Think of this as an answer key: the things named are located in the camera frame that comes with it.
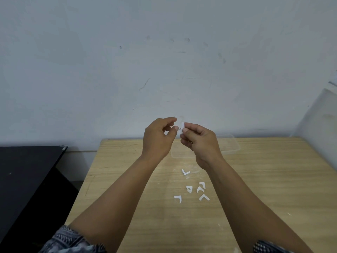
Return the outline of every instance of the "white wall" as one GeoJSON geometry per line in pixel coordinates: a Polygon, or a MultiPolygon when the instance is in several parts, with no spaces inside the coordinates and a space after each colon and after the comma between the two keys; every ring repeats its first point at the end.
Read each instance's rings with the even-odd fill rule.
{"type": "Polygon", "coordinates": [[[306,139],[337,170],[337,87],[324,89],[294,136],[306,139]]]}
{"type": "Polygon", "coordinates": [[[287,136],[337,67],[336,14],[337,0],[0,0],[0,145],[96,150],[179,115],[287,136]]]}

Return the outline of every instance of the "transparent plastic piece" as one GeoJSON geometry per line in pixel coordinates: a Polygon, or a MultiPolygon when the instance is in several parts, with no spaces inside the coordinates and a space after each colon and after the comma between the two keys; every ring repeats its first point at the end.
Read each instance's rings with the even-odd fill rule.
{"type": "MultiPolygon", "coordinates": [[[[222,155],[234,154],[240,150],[240,145],[232,134],[217,135],[220,151],[222,155]]],[[[174,140],[171,147],[171,156],[173,158],[195,158],[194,152],[184,146],[180,140],[174,140]]]]}

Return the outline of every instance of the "right hand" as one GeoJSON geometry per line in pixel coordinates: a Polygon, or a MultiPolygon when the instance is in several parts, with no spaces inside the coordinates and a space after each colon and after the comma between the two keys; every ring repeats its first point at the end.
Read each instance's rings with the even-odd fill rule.
{"type": "Polygon", "coordinates": [[[224,160],[213,131],[186,122],[180,137],[181,143],[196,154],[196,162],[202,169],[209,169],[212,161],[224,160]]]}

